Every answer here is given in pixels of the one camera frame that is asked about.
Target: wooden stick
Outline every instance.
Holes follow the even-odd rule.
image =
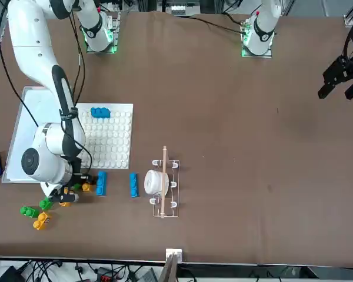
[[[166,182],[166,166],[169,162],[169,156],[167,153],[167,148],[164,146],[163,156],[162,156],[162,200],[161,200],[161,218],[165,216],[165,182]]]

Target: white cup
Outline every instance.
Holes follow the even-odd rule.
[[[169,176],[165,175],[165,195],[169,189]],[[145,175],[144,180],[145,192],[149,195],[161,194],[162,192],[162,172],[149,170]]]

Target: table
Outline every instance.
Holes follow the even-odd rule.
[[[205,19],[238,28],[222,15]],[[69,20],[49,23],[73,82]],[[85,55],[81,102],[133,103],[130,170],[110,170],[107,197],[58,207],[45,231],[19,213],[37,184],[1,184],[0,255],[353,267],[353,100],[342,85],[319,100],[322,73],[341,53],[341,18],[282,17],[273,59],[242,58],[239,36],[193,19],[131,12],[116,55]],[[6,64],[19,92],[6,30]],[[0,60],[0,153],[19,102]],[[181,160],[179,218],[152,217],[142,180],[150,161]],[[141,197],[130,198],[129,172]]]

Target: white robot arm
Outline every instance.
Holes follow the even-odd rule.
[[[259,14],[250,18],[251,30],[244,42],[251,53],[261,56],[267,52],[281,13],[280,0],[262,0]]]
[[[77,156],[82,147],[78,144],[85,145],[85,133],[68,79],[52,50],[46,24],[46,18],[69,17],[72,5],[78,10],[88,45],[95,51],[104,50],[112,40],[106,36],[105,13],[98,13],[93,0],[12,0],[8,5],[9,29],[20,70],[48,88],[58,101],[62,122],[39,125],[32,146],[22,156],[24,172],[40,181],[49,197],[81,180],[81,160]],[[63,202],[77,199],[67,198],[61,195]]]

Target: yellow toy block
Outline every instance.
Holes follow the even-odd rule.
[[[92,185],[90,185],[89,183],[84,183],[82,185],[82,191],[83,192],[92,192]]]
[[[38,220],[34,222],[33,227],[37,230],[43,230],[46,228],[46,224],[49,222],[51,216],[45,212],[38,216]]]
[[[71,206],[71,203],[59,203],[63,207],[69,207]]]

